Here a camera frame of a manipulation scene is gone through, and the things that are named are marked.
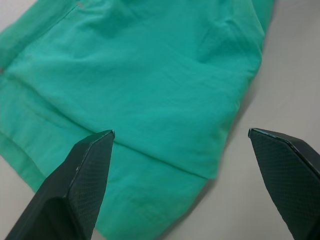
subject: teal shirt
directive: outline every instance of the teal shirt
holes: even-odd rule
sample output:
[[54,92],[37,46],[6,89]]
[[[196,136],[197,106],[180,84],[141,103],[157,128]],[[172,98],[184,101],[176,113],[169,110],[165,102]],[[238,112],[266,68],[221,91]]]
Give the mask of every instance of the teal shirt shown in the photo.
[[74,143],[113,129],[96,227],[156,238],[217,176],[272,5],[38,0],[0,35],[0,154],[36,191]]

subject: green fabric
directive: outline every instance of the green fabric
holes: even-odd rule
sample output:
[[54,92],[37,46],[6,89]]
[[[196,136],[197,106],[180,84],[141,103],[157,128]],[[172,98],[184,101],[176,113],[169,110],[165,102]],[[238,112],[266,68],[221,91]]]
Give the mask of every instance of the green fabric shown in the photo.
[[0,35],[0,154],[36,191],[75,142],[115,130],[97,229],[154,239],[216,177],[272,5],[39,0]]

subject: seam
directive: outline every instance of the seam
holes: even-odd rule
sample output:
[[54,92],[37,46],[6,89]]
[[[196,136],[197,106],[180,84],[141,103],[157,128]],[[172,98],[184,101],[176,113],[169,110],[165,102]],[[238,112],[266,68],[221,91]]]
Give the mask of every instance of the seam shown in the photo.
[[37,41],[38,39],[40,39],[43,35],[47,34],[52,28],[54,28],[58,23],[60,23],[63,19],[65,19],[70,13],[72,13],[76,8],[78,7],[78,5],[74,5],[65,15],[63,15],[60,19],[58,19],[53,25],[51,25],[47,30],[45,30],[44,32],[40,33],[38,36],[31,38],[25,45],[24,47],[21,48],[21,50],[15,54],[10,61],[8,61],[8,63],[3,67],[4,69],[10,67],[10,65],[19,57],[19,55],[21,53],[23,53],[26,48],[33,42]]
[[[39,171],[39,173],[44,177],[46,178],[46,176],[44,175],[44,173],[40,170],[39,166],[32,160],[32,158],[30,157],[30,155],[25,151],[24,148],[22,148],[20,146],[20,144],[18,144],[15,140],[13,140],[11,137],[9,137],[6,133],[4,133],[4,131],[0,130],[0,134],[2,134],[3,136],[5,136],[9,141],[11,141],[15,146],[15,148],[18,148],[20,151],[22,151],[32,162],[32,164],[36,167],[36,169]],[[10,164],[10,160],[7,160],[7,159],[4,159],[7,163],[9,163],[9,165],[14,169],[14,171],[17,171],[15,167],[13,167],[11,164]]]

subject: gray surface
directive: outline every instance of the gray surface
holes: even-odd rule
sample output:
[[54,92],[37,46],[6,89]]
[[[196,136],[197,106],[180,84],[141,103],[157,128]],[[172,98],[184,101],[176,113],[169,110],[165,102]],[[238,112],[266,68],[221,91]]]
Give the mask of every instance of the gray surface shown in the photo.
[[[0,30],[30,2],[0,0]],[[320,151],[319,77],[320,1],[280,0],[261,69],[228,138],[219,177],[191,214],[166,233],[166,240],[293,239],[264,186],[247,133],[250,127],[283,132]],[[0,239],[32,196],[0,159]],[[102,238],[95,233],[93,239]]]

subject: white table surface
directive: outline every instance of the white table surface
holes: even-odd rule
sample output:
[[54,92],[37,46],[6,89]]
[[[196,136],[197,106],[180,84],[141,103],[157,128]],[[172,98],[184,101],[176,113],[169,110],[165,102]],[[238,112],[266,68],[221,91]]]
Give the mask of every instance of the white table surface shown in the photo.
[[[0,0],[0,31],[32,2]],[[247,133],[250,127],[282,132],[320,151],[319,82],[320,1],[279,0],[261,69],[228,138],[219,177],[166,240],[293,239],[264,186]],[[0,240],[32,197],[31,189],[0,158]],[[92,239],[103,238],[95,231]]]

